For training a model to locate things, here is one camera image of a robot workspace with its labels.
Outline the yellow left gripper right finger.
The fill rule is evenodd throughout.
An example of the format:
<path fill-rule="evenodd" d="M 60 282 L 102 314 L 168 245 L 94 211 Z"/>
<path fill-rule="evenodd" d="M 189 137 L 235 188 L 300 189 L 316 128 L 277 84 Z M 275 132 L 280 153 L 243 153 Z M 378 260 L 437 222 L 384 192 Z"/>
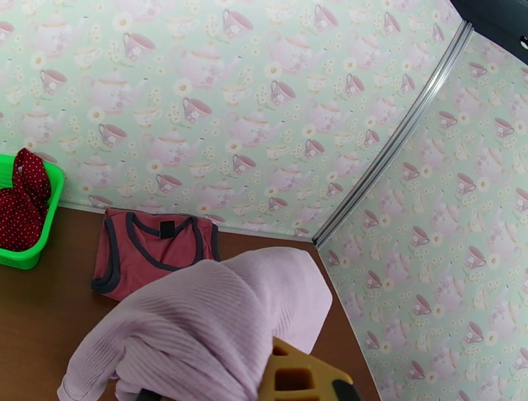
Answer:
<path fill-rule="evenodd" d="M 259 400 L 355 400 L 352 379 L 328 363 L 274 338 Z"/>

